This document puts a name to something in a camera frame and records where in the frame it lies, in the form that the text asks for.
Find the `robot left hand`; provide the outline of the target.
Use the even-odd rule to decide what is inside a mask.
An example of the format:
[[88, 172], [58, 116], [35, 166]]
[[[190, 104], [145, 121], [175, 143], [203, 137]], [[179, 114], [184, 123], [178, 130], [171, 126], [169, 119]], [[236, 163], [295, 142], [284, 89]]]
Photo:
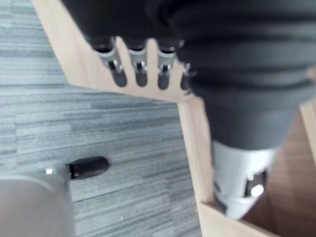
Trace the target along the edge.
[[116, 37], [139, 86], [148, 82], [146, 42], [158, 45], [158, 86], [173, 63], [181, 86], [204, 102], [210, 126], [217, 208], [239, 220], [264, 193], [278, 148], [299, 106], [315, 96], [313, 0], [65, 0], [85, 41], [127, 85]]

